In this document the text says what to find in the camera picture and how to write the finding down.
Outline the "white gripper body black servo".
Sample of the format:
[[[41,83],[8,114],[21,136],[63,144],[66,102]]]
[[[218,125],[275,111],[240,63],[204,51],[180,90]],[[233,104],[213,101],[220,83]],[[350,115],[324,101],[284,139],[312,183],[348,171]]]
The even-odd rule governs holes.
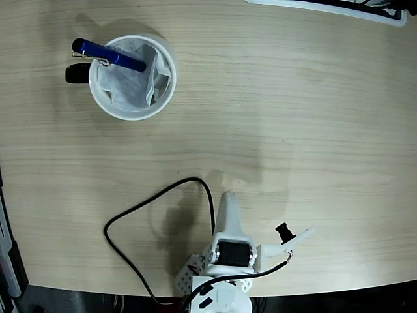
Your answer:
[[[203,276],[254,274],[257,253],[250,240],[236,241],[215,235],[202,253]]]

